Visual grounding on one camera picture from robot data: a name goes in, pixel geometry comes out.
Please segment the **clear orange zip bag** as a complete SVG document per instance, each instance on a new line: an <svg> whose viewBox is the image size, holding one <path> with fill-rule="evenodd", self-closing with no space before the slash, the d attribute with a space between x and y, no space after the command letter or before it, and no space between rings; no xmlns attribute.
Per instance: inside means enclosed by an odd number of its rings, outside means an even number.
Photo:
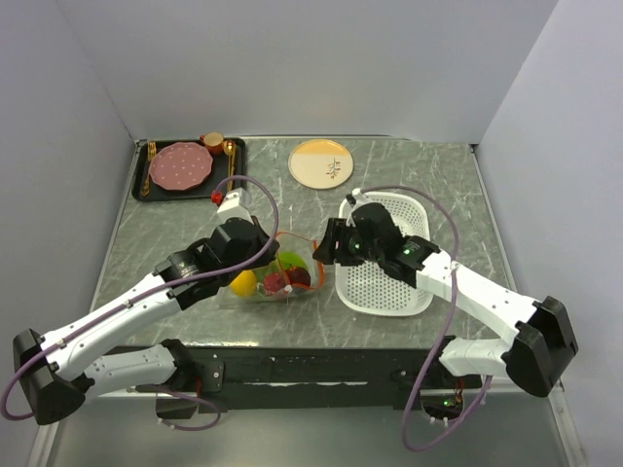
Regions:
<svg viewBox="0 0 623 467"><path fill-rule="evenodd" d="M267 266L243 270L217 297L223 304L286 301L319 290L323 265L313 258L318 241L279 232L275 259Z"/></svg>

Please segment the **yellow toy lemon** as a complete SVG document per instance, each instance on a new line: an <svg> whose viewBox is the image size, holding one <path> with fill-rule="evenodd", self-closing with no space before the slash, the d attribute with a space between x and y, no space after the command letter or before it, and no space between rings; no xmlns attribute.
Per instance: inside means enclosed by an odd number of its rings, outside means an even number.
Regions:
<svg viewBox="0 0 623 467"><path fill-rule="evenodd" d="M231 292L237 297L248 298L257 291L257 278L253 270L243 270L230 284Z"/></svg>

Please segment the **dark maroon toy fruit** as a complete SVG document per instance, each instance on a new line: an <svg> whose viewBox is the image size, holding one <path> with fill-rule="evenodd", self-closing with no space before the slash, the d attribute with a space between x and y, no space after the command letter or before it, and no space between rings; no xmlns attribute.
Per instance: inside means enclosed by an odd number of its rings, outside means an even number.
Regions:
<svg viewBox="0 0 623 467"><path fill-rule="evenodd" d="M285 271L289 283L310 287L312 280L310 273L302 267L292 267Z"/></svg>

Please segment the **green toy leaf slice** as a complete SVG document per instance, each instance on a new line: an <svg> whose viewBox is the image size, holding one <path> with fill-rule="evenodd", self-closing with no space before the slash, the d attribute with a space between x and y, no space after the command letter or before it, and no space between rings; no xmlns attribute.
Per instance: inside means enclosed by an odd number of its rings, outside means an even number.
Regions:
<svg viewBox="0 0 623 467"><path fill-rule="evenodd" d="M302 267L308 270L308 265L305 260L295 252L292 251L279 251L277 253L276 259L279 263L279 266L287 270L292 267Z"/></svg>

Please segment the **white perforated plastic basket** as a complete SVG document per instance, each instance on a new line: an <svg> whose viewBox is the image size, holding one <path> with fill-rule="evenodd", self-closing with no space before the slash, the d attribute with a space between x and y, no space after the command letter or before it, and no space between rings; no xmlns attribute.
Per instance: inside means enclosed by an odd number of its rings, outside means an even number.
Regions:
<svg viewBox="0 0 623 467"><path fill-rule="evenodd" d="M388 210L402 234L430 238L426 210L416 199L382 191L369 192L367 197ZM356 267L336 265L335 290L350 309L384 317L418 315L433 300L430 293L390 278L372 263Z"/></svg>

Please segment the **red toy fruit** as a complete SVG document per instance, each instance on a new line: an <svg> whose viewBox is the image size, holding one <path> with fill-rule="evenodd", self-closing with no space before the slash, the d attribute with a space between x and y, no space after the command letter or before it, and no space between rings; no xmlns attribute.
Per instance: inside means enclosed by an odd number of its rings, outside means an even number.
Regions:
<svg viewBox="0 0 623 467"><path fill-rule="evenodd" d="M267 296L277 294L286 286L286 281L281 272L272 272L264 277L263 287Z"/></svg>

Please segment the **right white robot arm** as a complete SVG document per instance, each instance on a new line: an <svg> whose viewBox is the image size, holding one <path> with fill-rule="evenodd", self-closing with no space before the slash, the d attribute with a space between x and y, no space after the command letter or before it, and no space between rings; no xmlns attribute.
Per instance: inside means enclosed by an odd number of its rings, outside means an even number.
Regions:
<svg viewBox="0 0 623 467"><path fill-rule="evenodd" d="M565 305L520 295L452 260L431 241L407 236L377 202L332 218L314 258L323 265L377 265L388 277L455 304L493 330L494 340L446 339L425 365L427 379L448 387L458 377L509 377L536 397L554 388L578 352Z"/></svg>

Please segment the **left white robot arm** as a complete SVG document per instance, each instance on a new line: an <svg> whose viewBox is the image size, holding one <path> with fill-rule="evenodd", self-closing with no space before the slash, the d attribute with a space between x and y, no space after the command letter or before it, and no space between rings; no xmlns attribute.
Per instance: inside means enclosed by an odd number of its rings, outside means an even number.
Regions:
<svg viewBox="0 0 623 467"><path fill-rule="evenodd" d="M211 236L174 252L122 296L57 330L28 329L14 338L15 376L29 416L49 425L89 398L131 386L175 392L201 377L179 340L113 353L141 328L215 296L243 270L268 265L278 243L256 218L231 218Z"/></svg>

